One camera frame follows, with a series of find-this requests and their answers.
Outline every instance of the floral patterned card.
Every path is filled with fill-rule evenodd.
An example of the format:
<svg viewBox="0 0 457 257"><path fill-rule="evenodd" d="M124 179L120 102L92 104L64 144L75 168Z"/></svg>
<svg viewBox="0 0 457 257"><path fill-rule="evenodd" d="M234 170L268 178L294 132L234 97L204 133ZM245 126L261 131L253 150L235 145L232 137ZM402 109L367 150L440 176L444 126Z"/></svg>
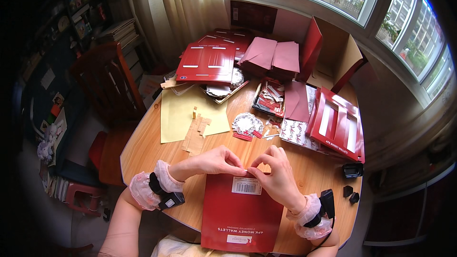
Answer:
<svg viewBox="0 0 457 257"><path fill-rule="evenodd" d="M316 100L316 89L306 85L306 92L308 97L308 110L311 116L311 110L313 108L314 101ZM291 142L314 151L319 151L321 148L320 143L305 135L307 126L308 123L306 122L284 118L281 123L279 137L287 142Z"/></svg>

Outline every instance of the beige curtain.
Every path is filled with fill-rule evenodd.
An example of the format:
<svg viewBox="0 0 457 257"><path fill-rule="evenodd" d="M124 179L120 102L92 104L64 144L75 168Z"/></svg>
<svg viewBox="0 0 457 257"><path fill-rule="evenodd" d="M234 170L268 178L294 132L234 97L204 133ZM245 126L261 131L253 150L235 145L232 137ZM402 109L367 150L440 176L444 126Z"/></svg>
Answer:
<svg viewBox="0 0 457 257"><path fill-rule="evenodd" d="M366 156L365 169L385 169L406 161L435 141L443 143L456 127L456 113L457 80L453 73L441 93L410 122L365 145L372 150Z"/></svg>
<svg viewBox="0 0 457 257"><path fill-rule="evenodd" d="M176 68L187 44L214 28L229 28L224 0L128 0L151 52Z"/></svg>

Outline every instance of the round wooden table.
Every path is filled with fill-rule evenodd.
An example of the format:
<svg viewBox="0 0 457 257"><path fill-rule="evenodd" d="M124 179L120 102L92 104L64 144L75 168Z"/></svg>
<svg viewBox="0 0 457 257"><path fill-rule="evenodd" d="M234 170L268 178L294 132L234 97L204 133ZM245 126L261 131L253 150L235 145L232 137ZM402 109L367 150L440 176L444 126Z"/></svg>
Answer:
<svg viewBox="0 0 457 257"><path fill-rule="evenodd" d="M258 83L258 81L251 81L229 98L227 117L230 125L237 114L242 112L251 112L263 123L266 122L267 114L251 108ZM353 105L358 105L354 89L350 84L346 84L338 94ZM160 143L160 107L161 100L158 98L138 124L122 152L121 166L125 184L129 184L132 177L141 171L154 171L155 163L159 159L174 164L189 156L189 152L181 150L182 141ZM274 144L283 147L301 193L317 193L319 196L321 191L333 189L336 215L334 227L340 233L340 245L349 239L356 219L358 203L351 205L349 198L343 197L343 187L351 185L355 192L360 193L362 178L345 179L342 175L341 165L335 163L334 159L328 155L283 141L279 136L275 136L272 140L254 137L251 142L248 142L232 135L233 132L229 131L207 136L202 152L225 145L241 159L244 167L247 168L268 146ZM271 172L268 165L261 164L259 168L264 172ZM184 185L186 203L165 210L164 213L186 226L201 231L205 182L205 175L197 175L188 179ZM295 233L293 222L286 218L286 211L284 208L273 252L304 255L311 250L311 243Z"/></svg>

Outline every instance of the barcode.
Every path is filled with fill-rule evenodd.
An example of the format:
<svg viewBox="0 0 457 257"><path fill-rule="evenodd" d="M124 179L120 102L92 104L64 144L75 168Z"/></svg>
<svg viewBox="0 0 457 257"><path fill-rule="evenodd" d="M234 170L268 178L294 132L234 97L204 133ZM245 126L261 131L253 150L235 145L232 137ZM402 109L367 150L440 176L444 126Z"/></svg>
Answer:
<svg viewBox="0 0 457 257"><path fill-rule="evenodd" d="M252 183L239 183L236 186L237 192L254 193L256 186Z"/></svg>
<svg viewBox="0 0 457 257"><path fill-rule="evenodd" d="M262 186L259 180L254 178L233 177L232 192L261 195Z"/></svg>

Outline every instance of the person's left hand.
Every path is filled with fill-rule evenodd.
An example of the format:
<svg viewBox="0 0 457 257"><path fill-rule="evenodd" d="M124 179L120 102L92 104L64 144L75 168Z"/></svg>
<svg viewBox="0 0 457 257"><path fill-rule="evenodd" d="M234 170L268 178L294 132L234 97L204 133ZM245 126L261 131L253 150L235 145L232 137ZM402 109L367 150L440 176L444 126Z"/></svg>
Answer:
<svg viewBox="0 0 457 257"><path fill-rule="evenodd" d="M193 175L226 173L243 177L247 173L240 159L224 145L171 165L168 172L180 182Z"/></svg>

